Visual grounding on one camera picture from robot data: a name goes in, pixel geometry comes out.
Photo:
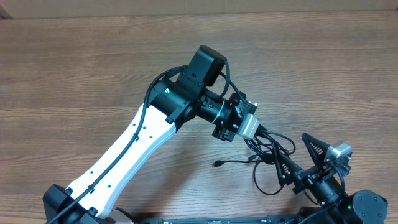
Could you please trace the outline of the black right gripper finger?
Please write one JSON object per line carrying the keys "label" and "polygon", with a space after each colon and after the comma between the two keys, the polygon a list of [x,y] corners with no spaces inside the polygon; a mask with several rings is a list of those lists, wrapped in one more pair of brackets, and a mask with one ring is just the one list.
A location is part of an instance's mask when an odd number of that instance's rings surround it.
{"label": "black right gripper finger", "polygon": [[283,152],[277,151],[275,154],[275,166],[277,169],[278,182],[280,186],[295,184],[303,186],[303,169],[286,156]]}
{"label": "black right gripper finger", "polygon": [[324,164],[325,156],[330,145],[319,139],[316,139],[315,137],[307,133],[303,133],[301,135],[301,139],[305,144],[314,164],[316,166],[322,166]]}

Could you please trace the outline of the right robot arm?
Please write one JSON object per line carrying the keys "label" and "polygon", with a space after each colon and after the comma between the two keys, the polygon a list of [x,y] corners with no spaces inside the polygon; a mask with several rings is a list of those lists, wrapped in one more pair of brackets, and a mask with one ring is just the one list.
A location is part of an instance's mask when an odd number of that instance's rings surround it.
{"label": "right robot arm", "polygon": [[308,190],[317,207],[302,207],[293,215],[269,215],[268,223],[383,223],[387,217],[387,200],[370,190],[352,195],[345,191],[344,177],[351,167],[353,150],[345,142],[327,144],[304,133],[302,141],[314,162],[303,170],[283,152],[277,154],[277,172],[281,181],[294,184],[295,194]]}

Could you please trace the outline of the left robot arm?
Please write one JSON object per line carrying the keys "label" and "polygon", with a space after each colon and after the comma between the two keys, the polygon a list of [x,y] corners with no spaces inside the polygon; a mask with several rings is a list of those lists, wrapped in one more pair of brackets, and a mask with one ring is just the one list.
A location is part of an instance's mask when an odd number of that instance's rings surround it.
{"label": "left robot arm", "polygon": [[151,154],[184,123],[200,117],[214,125],[214,137],[251,140],[258,127],[256,105],[234,92],[229,99],[210,90],[218,76],[230,78],[227,59],[201,45],[188,65],[171,68],[147,89],[137,114],[113,145],[68,187],[52,185],[43,203],[48,223],[133,223],[114,205]]}

